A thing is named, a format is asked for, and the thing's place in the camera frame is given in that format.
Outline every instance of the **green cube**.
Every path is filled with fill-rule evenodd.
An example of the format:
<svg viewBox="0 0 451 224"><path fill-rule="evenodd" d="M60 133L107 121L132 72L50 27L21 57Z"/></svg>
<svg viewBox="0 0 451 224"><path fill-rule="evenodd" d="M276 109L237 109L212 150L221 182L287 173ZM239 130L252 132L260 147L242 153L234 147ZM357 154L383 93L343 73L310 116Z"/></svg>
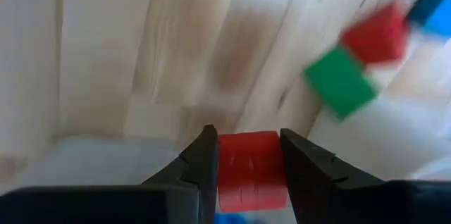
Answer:
<svg viewBox="0 0 451 224"><path fill-rule="evenodd" d="M343 46L335 47L304 73L323 102L342 119L377 96L361 63Z"/></svg>

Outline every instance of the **blue block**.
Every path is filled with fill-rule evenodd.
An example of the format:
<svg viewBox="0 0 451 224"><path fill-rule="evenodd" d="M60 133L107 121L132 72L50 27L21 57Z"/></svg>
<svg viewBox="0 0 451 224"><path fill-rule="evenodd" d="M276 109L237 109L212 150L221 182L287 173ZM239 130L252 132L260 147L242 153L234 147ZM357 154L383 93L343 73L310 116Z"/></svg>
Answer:
<svg viewBox="0 0 451 224"><path fill-rule="evenodd" d="M407 18L427 31L451 37L451 0L418 0Z"/></svg>

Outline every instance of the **green block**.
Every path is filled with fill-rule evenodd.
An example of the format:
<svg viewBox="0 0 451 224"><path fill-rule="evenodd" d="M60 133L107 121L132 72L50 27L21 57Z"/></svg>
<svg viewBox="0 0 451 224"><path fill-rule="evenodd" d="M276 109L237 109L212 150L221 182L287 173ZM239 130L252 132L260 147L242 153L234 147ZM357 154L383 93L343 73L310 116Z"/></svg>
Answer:
<svg viewBox="0 0 451 224"><path fill-rule="evenodd" d="M339 118L346 118L377 96L376 89L364 77L360 62L343 46L335 47L304 73Z"/></svg>

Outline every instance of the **red block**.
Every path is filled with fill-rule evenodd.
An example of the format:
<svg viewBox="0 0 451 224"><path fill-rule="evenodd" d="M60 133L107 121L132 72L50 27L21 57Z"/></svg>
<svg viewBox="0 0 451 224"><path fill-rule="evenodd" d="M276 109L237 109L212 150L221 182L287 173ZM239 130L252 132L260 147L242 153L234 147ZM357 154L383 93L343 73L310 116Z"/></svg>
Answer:
<svg viewBox="0 0 451 224"><path fill-rule="evenodd" d="M218 193L224 213L286 207L288 191L277 132L219 137Z"/></svg>
<svg viewBox="0 0 451 224"><path fill-rule="evenodd" d="M402 4L395 1L348 29L344 45L364 64L404 58L408 25Z"/></svg>

